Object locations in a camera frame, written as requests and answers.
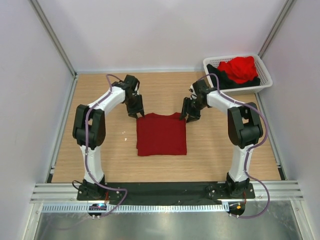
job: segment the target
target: wooden floor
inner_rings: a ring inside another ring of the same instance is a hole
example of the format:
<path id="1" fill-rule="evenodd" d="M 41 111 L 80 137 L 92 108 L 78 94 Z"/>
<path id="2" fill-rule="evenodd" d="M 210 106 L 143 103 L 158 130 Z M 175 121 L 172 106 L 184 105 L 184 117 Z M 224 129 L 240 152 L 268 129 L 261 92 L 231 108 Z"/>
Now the wooden floor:
<path id="1" fill-rule="evenodd" d="M 132 73 L 140 84 L 144 111 L 161 115 L 180 112 L 190 85 L 202 72 Z M 117 74 L 124 79 L 125 74 Z M 84 177 L 83 157 L 72 137 L 75 110 L 89 104 L 108 89 L 104 74 L 82 74 L 75 89 L 52 182 L 70 183 Z M 254 94 L 235 97 L 256 102 Z M 137 156 L 136 120 L 119 104 L 106 117 L 106 138 L 101 148 L 107 182 L 224 181 L 231 167 L 233 145 L 228 138 L 227 117 L 205 108 L 201 119 L 186 125 L 187 155 Z M 280 180 L 270 142 L 253 151 L 250 173 L 261 180 Z"/>

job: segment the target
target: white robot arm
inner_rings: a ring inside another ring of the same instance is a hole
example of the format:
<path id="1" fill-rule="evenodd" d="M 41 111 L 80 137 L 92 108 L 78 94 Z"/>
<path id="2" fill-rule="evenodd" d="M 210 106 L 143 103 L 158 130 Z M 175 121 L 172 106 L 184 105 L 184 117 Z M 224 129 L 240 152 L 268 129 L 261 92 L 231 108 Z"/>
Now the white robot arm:
<path id="1" fill-rule="evenodd" d="M 217 108 L 227 115 L 228 136 L 234 147 L 232 165 L 226 176 L 226 185 L 231 196 L 240 196 L 248 188 L 250 181 L 244 170 L 246 155 L 249 152 L 246 162 L 248 172 L 253 153 L 251 147 L 257 144 L 259 138 L 263 136 L 260 117 L 250 108 L 235 103 L 239 103 L 238 101 L 232 102 L 222 97 L 216 88 L 207 86 L 204 79 L 192 84 L 190 91 L 192 92 L 191 97 L 185 97 L 183 100 L 180 117 L 183 119 L 188 116 L 187 123 L 199 120 L 200 112 L 205 107 Z M 247 104 L 257 108 L 253 102 Z"/>
<path id="2" fill-rule="evenodd" d="M 99 103 L 94 107 L 89 116 L 89 119 L 92 119 L 92 123 L 89 124 L 88 129 L 89 148 L 87 151 L 87 164 L 94 179 L 102 185 L 105 184 L 104 172 L 101 166 L 101 144 L 106 137 L 105 116 L 116 105 L 125 103 L 129 117 L 138 118 L 137 113 L 140 113 L 144 117 L 145 113 L 142 96 L 139 95 L 139 86 L 140 82 L 138 79 L 127 75 L 124 81 L 117 81 L 112 84 L 112 91 L 109 89 L 96 101 L 89 105 L 79 105 L 76 109 L 72 135 L 77 140 L 78 145 L 80 145 L 83 160 L 85 160 L 85 118 L 88 110 L 96 103 Z M 92 185 L 94 188 L 94 181 L 89 176 L 86 168 L 84 171 L 85 184 Z"/>

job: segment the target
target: metal frame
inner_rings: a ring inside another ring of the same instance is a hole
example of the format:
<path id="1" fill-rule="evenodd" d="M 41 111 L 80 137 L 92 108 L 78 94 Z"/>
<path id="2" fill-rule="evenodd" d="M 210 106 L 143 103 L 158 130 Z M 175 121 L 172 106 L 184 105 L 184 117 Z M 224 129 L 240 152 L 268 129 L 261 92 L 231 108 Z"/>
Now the metal frame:
<path id="1" fill-rule="evenodd" d="M 260 108 L 261 113 L 264 116 L 267 116 L 268 114 L 266 113 L 264 104 L 262 102 L 262 99 L 261 99 L 259 93 L 255 94 L 255 98 L 256 98 L 256 101 L 258 103 L 258 106 Z M 282 173 L 284 175 L 284 179 L 287 180 L 286 170 L 284 169 L 284 167 L 283 167 L 283 165 L 281 163 L 281 159 L 282 158 L 281 158 L 280 153 L 278 151 L 278 145 L 276 144 L 275 138 L 273 136 L 273 129 L 272 129 L 272 126 L 270 126 L 270 124 L 269 124 L 269 135 L 268 135 L 268 138 L 269 138 L 270 145 L 271 145 L 271 148 L 272 148 L 272 151 L 273 151 L 273 154 L 274 154 L 276 165 L 277 165 L 278 168 L 282 169 Z"/>
<path id="2" fill-rule="evenodd" d="M 64 132 L 65 132 L 66 123 L 67 123 L 67 119 L 68 119 L 68 115 L 69 115 L 69 110 L 70 110 L 71 103 L 72 103 L 72 100 L 73 100 L 73 97 L 75 94 L 77 83 L 78 83 L 78 75 L 76 75 L 72 81 L 72 84 L 71 84 L 71 87 L 69 90 L 69 94 L 68 94 L 68 98 L 65 102 L 65 107 L 64 107 L 63 114 L 62 114 L 62 119 L 61 119 L 61 122 L 59 125 L 58 134 L 56 137 L 53 153 L 51 156 L 50 167 L 49 167 L 49 170 L 48 170 L 48 173 L 46 176 L 46 183 L 48 182 L 50 175 L 52 176 L 55 172 L 56 162 L 58 159 L 58 153 L 59 153 L 59 149 L 61 146 Z"/>
<path id="3" fill-rule="evenodd" d="M 285 4 L 283 5 L 278 17 L 276 18 L 269 34 L 266 40 L 264 41 L 258 56 L 262 59 L 263 56 L 265 55 L 267 49 L 269 48 L 270 44 L 272 41 L 275 39 L 277 33 L 279 32 L 282 24 L 284 23 L 285 19 L 287 18 L 290 10 L 294 6 L 297 0 L 286 0 Z"/>
<path id="4" fill-rule="evenodd" d="M 255 199 L 247 201 L 266 201 L 267 194 L 263 186 L 257 181 L 251 181 L 256 195 Z M 302 200 L 298 182 L 292 181 L 263 181 L 270 193 L 271 201 Z M 36 184 L 31 196 L 31 204 L 48 203 L 87 203 L 77 200 L 78 191 L 71 183 L 40 183 Z M 242 201 L 242 199 L 224 199 L 222 202 Z M 103 203 L 103 201 L 90 201 L 90 203 Z"/>
<path id="5" fill-rule="evenodd" d="M 72 76 L 75 78 L 77 73 L 74 69 L 74 67 L 72 66 L 65 50 L 63 49 L 57 35 L 55 34 L 53 28 L 51 27 L 44 11 L 42 10 L 38 0 L 28 0 L 31 4 L 31 6 L 33 7 L 36 15 L 38 16 L 40 22 L 42 23 L 44 29 L 46 30 L 46 32 L 48 33 L 48 36 L 50 37 L 50 39 L 52 40 L 56 50 L 58 51 L 58 53 L 60 54 L 60 56 L 62 57 L 65 65 L 67 66 L 67 68 L 69 69 L 70 73 L 72 74 Z"/>
<path id="6" fill-rule="evenodd" d="M 73 68 L 66 52 L 64 51 L 58 37 L 56 36 L 53 28 L 51 27 L 46 15 L 44 14 L 38 0 L 28 0 L 33 7 L 36 15 L 38 16 L 40 22 L 43 24 L 48 36 L 52 40 L 54 46 L 56 47 L 58 53 L 62 57 L 64 63 L 66 64 L 67 68 L 69 69 L 70 73 L 73 76 L 73 82 L 70 87 L 69 96 L 65 103 L 64 113 L 62 116 L 62 120 L 60 123 L 59 131 L 57 134 L 56 143 L 53 149 L 52 158 L 50 169 L 48 171 L 48 176 L 54 173 L 55 164 L 57 161 L 57 156 L 59 153 L 60 144 L 62 141 L 62 137 L 64 134 L 66 121 L 68 118 L 68 113 L 70 110 L 70 106 L 72 103 L 73 95 L 75 92 L 76 84 L 77 84 L 77 73 Z M 290 10 L 292 9 L 294 3 L 297 0 L 287 0 L 283 5 L 277 19 L 275 20 L 272 29 L 270 30 L 268 37 L 264 41 L 261 50 L 259 51 L 259 56 L 262 58 L 270 46 L 271 42 L 274 40 L 275 36 L 279 32 L 284 20 L 288 16 Z M 261 102 L 259 94 L 256 94 L 256 98 L 258 101 L 258 105 L 266 115 L 263 103 Z M 277 165 L 281 167 L 281 158 L 280 154 L 277 149 L 277 145 L 274 141 L 273 135 L 270 132 L 269 139 L 271 142 L 272 150 L 275 155 L 275 159 Z M 297 219 L 301 234 L 304 239 L 313 239 L 313 233 L 310 229 L 310 225 L 308 224 L 308 216 L 304 210 L 304 199 L 303 195 L 300 191 L 299 185 L 297 181 L 264 181 L 266 184 L 269 192 L 271 201 L 286 201 L 290 200 L 293 209 L 295 210 L 295 217 Z M 248 199 L 248 201 L 266 201 L 267 195 L 264 188 L 258 183 L 253 181 L 253 188 L 256 194 L 256 199 Z M 26 226 L 25 233 L 22 239 L 30 240 L 35 237 L 37 226 L 40 219 L 40 213 L 45 206 L 50 206 L 52 204 L 65 204 L 68 206 L 78 206 L 78 205 L 85 205 L 88 203 L 96 203 L 101 201 L 77 201 L 77 190 L 73 188 L 70 183 L 44 183 L 44 184 L 36 184 L 31 200 L 30 200 L 30 214 L 29 214 L 29 222 Z M 231 199 L 224 199 L 223 202 L 231 201 Z"/>

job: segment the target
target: stainless steel surface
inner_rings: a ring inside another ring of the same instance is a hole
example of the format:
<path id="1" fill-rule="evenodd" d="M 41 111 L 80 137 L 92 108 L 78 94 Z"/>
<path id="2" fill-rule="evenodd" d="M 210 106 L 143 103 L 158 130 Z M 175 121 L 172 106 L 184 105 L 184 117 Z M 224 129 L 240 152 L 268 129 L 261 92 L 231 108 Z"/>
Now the stainless steel surface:
<path id="1" fill-rule="evenodd" d="M 57 38 L 53 28 L 51 27 L 44 11 L 42 10 L 42 8 L 40 6 L 40 4 L 38 3 L 37 0 L 29 0 L 29 2 L 31 4 L 31 6 L 33 7 L 35 13 L 39 17 L 39 20 L 41 21 L 44 29 L 48 33 L 50 39 L 52 40 L 55 48 L 59 52 L 60 56 L 62 57 L 64 63 L 66 64 L 67 68 L 69 69 L 70 73 L 72 74 L 73 77 L 76 77 L 76 71 L 75 71 L 74 67 L 72 66 L 71 62 L 69 61 L 69 58 L 68 58 L 66 52 L 64 51 L 59 39 Z"/>
<path id="2" fill-rule="evenodd" d="M 63 137 L 64 132 L 65 132 L 67 118 L 68 118 L 70 106 L 71 106 L 71 103 L 72 103 L 72 99 L 73 99 L 74 94 L 75 94 L 75 89 L 76 89 L 76 86 L 77 86 L 77 82 L 78 82 L 78 75 L 76 75 L 75 78 L 73 79 L 73 82 L 72 82 L 71 87 L 70 87 L 69 95 L 68 95 L 68 98 L 67 98 L 65 106 L 64 106 L 62 120 L 60 122 L 58 134 L 57 134 L 56 141 L 55 141 L 54 148 L 53 148 L 53 153 L 51 155 L 52 157 L 51 157 L 50 169 L 48 169 L 48 173 L 47 173 L 46 179 L 48 179 L 49 174 L 54 174 L 54 172 L 55 172 L 55 166 L 56 166 L 56 162 L 57 162 L 57 159 L 58 159 L 59 149 L 60 149 L 60 145 L 61 145 L 61 142 L 62 142 L 62 137 Z"/>
<path id="3" fill-rule="evenodd" d="M 294 6 L 295 2 L 297 0 L 287 0 L 285 4 L 283 5 L 282 10 L 280 11 L 277 19 L 275 20 L 275 23 L 273 24 L 270 33 L 266 40 L 264 41 L 261 50 L 259 51 L 259 57 L 262 59 L 265 52 L 267 51 L 269 45 L 272 43 L 273 39 L 277 35 L 279 29 L 281 28 L 282 24 L 284 23 L 286 17 L 288 16 L 290 10 Z"/>
<path id="4" fill-rule="evenodd" d="M 266 202 L 248 202 L 246 215 L 260 212 Z M 290 201 L 271 202 L 254 219 L 236 219 L 226 212 L 130 213 L 88 219 L 69 230 L 85 213 L 42 213 L 36 240 L 301 240 Z"/>
<path id="5" fill-rule="evenodd" d="M 272 201 L 302 200 L 303 196 L 297 181 L 263 181 L 270 192 Z M 256 199 L 265 201 L 267 194 L 260 183 L 251 181 Z M 77 190 L 70 183 L 36 184 L 31 196 L 31 203 L 77 203 Z"/>

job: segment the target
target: plastic basket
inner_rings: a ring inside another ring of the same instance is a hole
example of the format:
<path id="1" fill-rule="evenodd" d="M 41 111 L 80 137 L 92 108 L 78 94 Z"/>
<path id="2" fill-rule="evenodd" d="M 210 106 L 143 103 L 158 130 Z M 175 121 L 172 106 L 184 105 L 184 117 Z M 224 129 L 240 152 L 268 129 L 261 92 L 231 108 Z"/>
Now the plastic basket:
<path id="1" fill-rule="evenodd" d="M 204 67 L 205 74 L 209 74 L 208 68 L 207 68 L 208 64 L 211 64 L 212 66 L 217 68 L 220 62 L 228 62 L 236 57 L 248 57 L 248 56 L 252 56 L 254 58 L 255 68 L 260 78 L 260 86 L 223 89 L 221 91 L 228 95 L 255 94 L 260 92 L 264 88 L 268 88 L 272 86 L 273 82 L 265 64 L 262 62 L 261 58 L 255 54 L 208 57 L 205 60 L 203 60 L 203 67 Z M 210 76 L 208 76 L 207 79 L 209 83 L 211 83 Z"/>

